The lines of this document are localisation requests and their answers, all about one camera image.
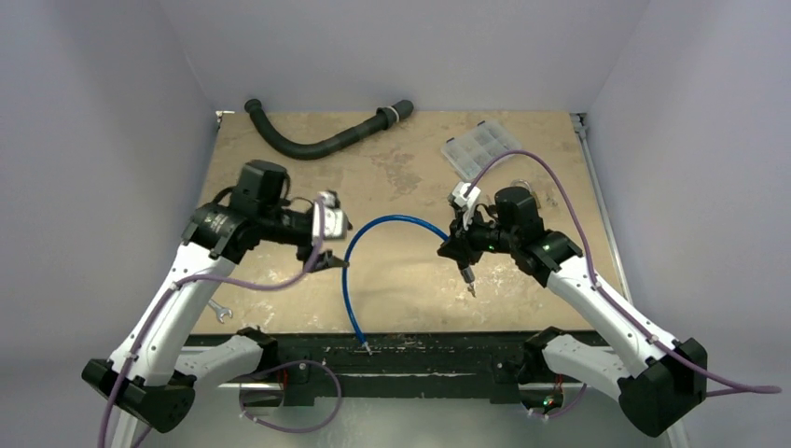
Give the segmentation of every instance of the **white wall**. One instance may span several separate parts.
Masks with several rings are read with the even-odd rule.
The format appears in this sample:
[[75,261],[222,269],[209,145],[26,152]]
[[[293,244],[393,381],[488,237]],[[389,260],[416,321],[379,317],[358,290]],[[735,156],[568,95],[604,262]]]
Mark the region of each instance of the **white wall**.
[[0,6],[0,446],[90,446],[79,378],[172,261],[215,118],[155,0]]
[[[635,303],[712,371],[791,386],[791,3],[654,1],[590,111]],[[710,384],[714,389],[718,385]],[[791,446],[788,392],[709,399],[693,446]]]
[[161,0],[217,109],[587,110],[648,0]]

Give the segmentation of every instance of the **clear plastic box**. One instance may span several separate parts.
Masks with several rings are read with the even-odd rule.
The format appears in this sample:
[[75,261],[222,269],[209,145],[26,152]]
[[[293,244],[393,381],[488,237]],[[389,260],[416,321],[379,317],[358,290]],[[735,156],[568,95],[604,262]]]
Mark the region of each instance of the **clear plastic box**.
[[[442,154],[465,180],[475,178],[493,158],[506,151],[521,149],[521,143],[496,120],[482,121],[472,131],[445,142]],[[494,166],[510,159],[507,156]]]

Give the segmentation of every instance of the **table top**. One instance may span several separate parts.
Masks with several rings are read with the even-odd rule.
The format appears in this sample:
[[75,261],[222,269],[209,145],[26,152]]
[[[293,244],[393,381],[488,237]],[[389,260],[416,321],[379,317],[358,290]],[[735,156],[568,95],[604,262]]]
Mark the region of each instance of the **table top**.
[[[270,114],[270,119],[284,136],[310,143],[370,116],[283,113]],[[556,172],[590,239],[597,270],[620,291],[588,168],[571,120],[563,112],[419,111],[392,129],[319,161],[288,159],[264,142],[246,114],[226,114],[201,203],[234,185],[247,161],[262,159],[288,169],[294,196],[313,198],[319,190],[337,191],[356,230],[376,217],[404,214],[447,231],[453,217],[447,197],[459,177],[439,150],[446,140],[485,119],[499,121],[524,149],[538,154]],[[548,228],[579,242],[557,187],[529,158],[513,157],[492,168],[479,184],[483,197],[493,198],[515,179],[525,179],[535,189]],[[326,248],[342,257],[347,244],[348,239],[328,243]],[[439,244],[430,231],[402,222],[381,224],[359,240],[351,258],[349,289],[363,331],[590,329],[570,305],[519,272],[508,255],[484,254],[474,268],[477,297],[472,297],[455,263],[437,256]],[[292,246],[262,243],[232,276],[264,284],[282,282],[301,268],[295,253]],[[206,309],[194,333],[231,333],[246,326],[260,326],[269,333],[352,331],[340,293],[340,269],[311,274],[275,293],[222,285],[214,299],[232,309],[233,318],[220,324]]]

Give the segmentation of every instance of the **blue cable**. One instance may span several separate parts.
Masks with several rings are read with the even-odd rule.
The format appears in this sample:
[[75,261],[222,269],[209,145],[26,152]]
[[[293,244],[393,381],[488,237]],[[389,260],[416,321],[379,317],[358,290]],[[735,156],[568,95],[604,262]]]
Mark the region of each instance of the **blue cable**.
[[[354,238],[352,238],[352,241],[349,243],[349,247],[346,248],[346,255],[343,256],[343,260],[347,263],[350,261],[350,258],[352,257],[352,250],[354,249],[354,246],[357,245],[357,240],[366,234],[367,231],[382,224],[383,222],[390,221],[411,222],[412,224],[417,224],[424,229],[430,230],[434,235],[442,238],[442,241],[448,239],[448,235],[445,234],[444,231],[441,231],[434,224],[424,221],[418,217],[410,217],[407,215],[386,215],[384,217],[377,217],[376,219],[370,221],[357,232]],[[363,334],[363,330],[361,330],[360,326],[357,324],[357,319],[354,317],[354,311],[352,311],[352,300],[349,297],[349,268],[343,268],[341,270],[340,287],[343,292],[343,302],[346,304],[346,313],[349,315],[349,320],[352,322],[352,327],[354,328],[354,334],[357,335],[357,340],[359,340],[360,343],[363,344],[363,347],[365,347],[370,353],[366,335]]]

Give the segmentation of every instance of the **black hose end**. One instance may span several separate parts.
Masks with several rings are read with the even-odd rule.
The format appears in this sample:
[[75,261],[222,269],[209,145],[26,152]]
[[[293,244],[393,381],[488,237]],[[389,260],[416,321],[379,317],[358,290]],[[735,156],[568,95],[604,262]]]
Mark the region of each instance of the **black hose end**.
[[387,126],[384,129],[390,129],[394,124],[409,118],[412,111],[415,110],[415,105],[410,100],[401,100],[390,107],[380,107],[376,109],[377,114],[384,114],[387,118]]
[[247,112],[248,114],[252,114],[253,112],[258,112],[260,110],[263,110],[263,108],[264,106],[261,105],[261,102],[256,98],[253,98],[252,100],[248,100],[247,103],[244,103],[244,112]]

